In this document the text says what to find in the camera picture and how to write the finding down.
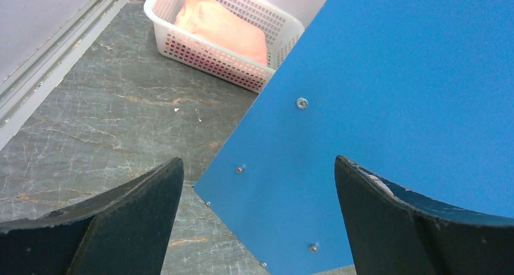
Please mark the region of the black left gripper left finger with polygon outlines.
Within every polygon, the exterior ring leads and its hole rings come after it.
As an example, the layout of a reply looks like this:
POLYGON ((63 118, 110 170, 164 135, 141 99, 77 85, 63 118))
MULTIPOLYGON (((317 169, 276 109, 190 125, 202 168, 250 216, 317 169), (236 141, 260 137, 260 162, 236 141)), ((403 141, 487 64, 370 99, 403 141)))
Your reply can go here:
POLYGON ((159 274, 183 181, 176 157, 80 203, 2 222, 1 273, 159 274))

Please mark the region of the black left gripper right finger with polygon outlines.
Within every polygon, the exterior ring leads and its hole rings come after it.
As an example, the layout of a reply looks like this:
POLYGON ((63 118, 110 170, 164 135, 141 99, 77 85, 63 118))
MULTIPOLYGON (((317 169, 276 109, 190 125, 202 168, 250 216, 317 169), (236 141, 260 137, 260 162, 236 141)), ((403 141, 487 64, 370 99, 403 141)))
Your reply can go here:
POLYGON ((358 274, 512 274, 513 219, 434 200, 345 156, 335 185, 358 274))

